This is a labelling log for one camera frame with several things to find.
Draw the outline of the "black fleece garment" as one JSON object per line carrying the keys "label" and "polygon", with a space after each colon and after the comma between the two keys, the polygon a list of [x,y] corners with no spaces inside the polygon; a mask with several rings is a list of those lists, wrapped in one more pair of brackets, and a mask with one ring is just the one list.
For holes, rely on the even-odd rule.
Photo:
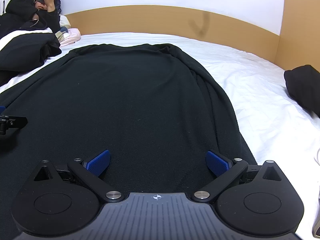
{"label": "black fleece garment", "polygon": [[225,91],[171,44],[70,51],[1,94],[27,125],[1,137],[1,239],[18,230],[12,200],[36,165],[109,150],[103,179],[122,193],[193,193],[213,179],[208,151],[255,158]]}

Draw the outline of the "pink white pillow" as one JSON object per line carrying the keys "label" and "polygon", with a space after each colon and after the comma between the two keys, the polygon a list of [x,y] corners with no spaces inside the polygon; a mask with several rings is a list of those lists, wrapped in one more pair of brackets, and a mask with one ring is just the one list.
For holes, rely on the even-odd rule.
{"label": "pink white pillow", "polygon": [[74,44],[81,39],[79,29],[72,28],[68,18],[64,15],[60,15],[60,30],[55,35],[60,43],[60,47]]}

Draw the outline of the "person in black hoodie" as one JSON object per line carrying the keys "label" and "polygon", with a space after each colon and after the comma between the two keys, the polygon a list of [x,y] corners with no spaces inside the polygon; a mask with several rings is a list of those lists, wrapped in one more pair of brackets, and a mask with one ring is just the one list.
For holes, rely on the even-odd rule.
{"label": "person in black hoodie", "polygon": [[16,30],[60,30],[61,1],[46,6],[36,0],[11,0],[1,15],[1,37]]}

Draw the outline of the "black folded garment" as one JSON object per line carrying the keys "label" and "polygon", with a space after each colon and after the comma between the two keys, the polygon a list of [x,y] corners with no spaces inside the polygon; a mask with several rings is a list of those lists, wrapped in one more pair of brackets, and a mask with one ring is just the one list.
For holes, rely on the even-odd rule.
{"label": "black folded garment", "polygon": [[284,72],[289,96],[302,108],[317,116],[320,112],[319,76],[319,71],[309,64]]}

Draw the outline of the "wooden headboard panel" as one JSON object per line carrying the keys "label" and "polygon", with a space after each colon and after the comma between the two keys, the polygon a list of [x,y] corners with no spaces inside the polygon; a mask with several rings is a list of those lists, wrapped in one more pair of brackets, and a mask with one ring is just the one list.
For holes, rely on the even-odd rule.
{"label": "wooden headboard panel", "polygon": [[164,5],[126,5],[67,15],[83,35],[169,34],[253,53],[284,70],[319,69],[319,0],[285,0],[280,34],[213,12]]}

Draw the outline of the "black garment pile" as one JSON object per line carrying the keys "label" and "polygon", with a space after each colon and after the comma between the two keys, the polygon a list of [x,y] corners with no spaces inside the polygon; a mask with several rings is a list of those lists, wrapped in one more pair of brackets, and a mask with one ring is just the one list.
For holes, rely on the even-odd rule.
{"label": "black garment pile", "polygon": [[1,38],[1,85],[61,54],[60,42],[49,31],[17,30]]}

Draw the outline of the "phone with lit screen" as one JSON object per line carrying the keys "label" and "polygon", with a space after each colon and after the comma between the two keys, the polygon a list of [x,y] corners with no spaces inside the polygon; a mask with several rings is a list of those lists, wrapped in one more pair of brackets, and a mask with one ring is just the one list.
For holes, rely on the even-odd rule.
{"label": "phone with lit screen", "polygon": [[312,235],[313,237],[320,239],[320,194],[318,196],[318,206],[317,206],[316,217],[312,227]]}

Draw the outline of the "white bed sheet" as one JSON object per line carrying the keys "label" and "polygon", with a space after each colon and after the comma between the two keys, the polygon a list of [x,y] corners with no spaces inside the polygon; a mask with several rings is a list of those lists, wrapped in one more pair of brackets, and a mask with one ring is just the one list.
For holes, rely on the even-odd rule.
{"label": "white bed sheet", "polygon": [[297,229],[302,239],[312,239],[319,196],[319,117],[302,109],[289,97],[284,71],[257,55],[209,42],[164,34],[104,33],[84,35],[62,48],[95,44],[131,47],[170,43],[181,48],[208,70],[231,100],[239,124],[256,161],[277,162],[304,204]]}

